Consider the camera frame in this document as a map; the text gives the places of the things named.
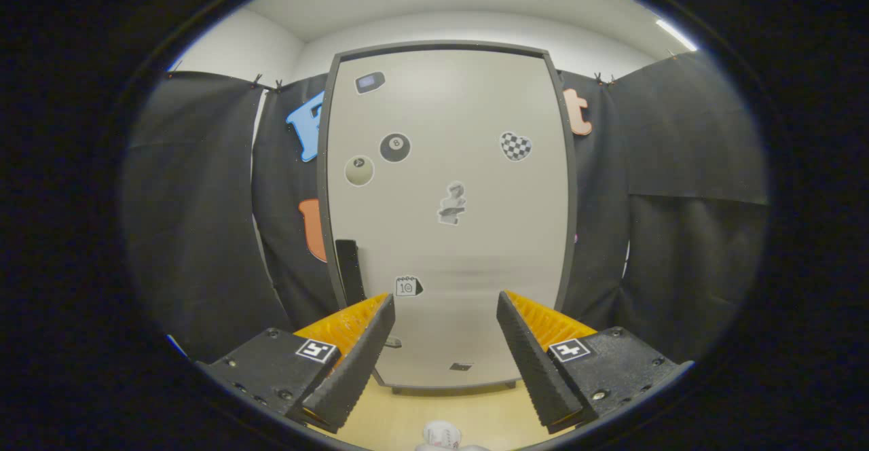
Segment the door frame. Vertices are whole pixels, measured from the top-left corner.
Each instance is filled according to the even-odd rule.
[[[383,54],[396,54],[397,52],[418,52],[428,50],[473,50],[482,52],[504,52],[504,54],[526,55],[528,57],[542,58],[546,62],[549,76],[552,79],[553,91],[561,113],[561,127],[564,131],[565,152],[568,159],[568,231],[565,232],[564,262],[561,268],[561,283],[555,298],[555,309],[561,310],[570,283],[571,266],[574,259],[574,235],[576,232],[576,161],[574,159],[574,136],[570,129],[568,108],[565,104],[561,76],[555,70],[549,51],[527,48],[527,46],[515,46],[509,43],[484,42],[475,40],[422,40],[417,42],[386,43],[381,46],[369,46],[336,54],[329,69],[326,80],[326,92],[323,96],[322,108],[320,108],[320,135],[317,142],[317,192],[320,200],[320,225],[322,226],[323,244],[326,247],[326,266],[329,269],[329,280],[335,290],[335,298],[338,306],[345,308],[347,293],[344,282],[341,280],[341,270],[335,258],[335,239],[332,237],[332,222],[329,215],[329,189],[327,188],[327,157],[329,151],[326,144],[329,139],[329,115],[332,110],[332,95],[335,88],[335,80],[338,76],[338,68],[341,63],[357,58],[373,57]]]

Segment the white door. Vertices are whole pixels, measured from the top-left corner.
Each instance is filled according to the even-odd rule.
[[[497,295],[553,306],[574,240],[557,96],[543,58],[508,52],[338,66],[326,131],[332,239],[356,241],[367,297],[395,295],[401,348],[383,349],[384,384],[519,379]]]

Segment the figure sticker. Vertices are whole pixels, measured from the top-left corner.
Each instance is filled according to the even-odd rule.
[[[459,181],[453,181],[447,186],[447,197],[441,200],[441,209],[438,210],[438,222],[447,225],[459,225],[459,215],[465,213],[465,185]]]

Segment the white wall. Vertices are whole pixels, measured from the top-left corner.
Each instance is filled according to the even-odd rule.
[[[593,31],[497,12],[429,12],[387,18],[330,33],[308,42],[296,59],[292,78],[328,73],[332,58],[365,46],[413,40],[487,40],[549,51],[555,68],[602,79],[624,76],[657,59]]]
[[[285,28],[241,9],[211,27],[180,57],[178,71],[204,71],[274,86],[291,83],[304,43]]]

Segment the ceiling light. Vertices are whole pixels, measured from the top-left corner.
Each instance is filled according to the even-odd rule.
[[[693,45],[693,43],[691,43],[691,40],[686,39],[685,35],[682,35],[681,33],[679,33],[679,31],[677,31],[676,28],[673,28],[672,26],[670,26],[670,23],[667,23],[664,20],[658,20],[655,23],[657,23],[658,26],[660,26],[664,30],[667,30],[667,33],[673,35],[677,40],[679,40],[679,42],[682,42],[682,45],[686,46],[691,52],[694,52],[695,50],[697,50],[697,46]]]

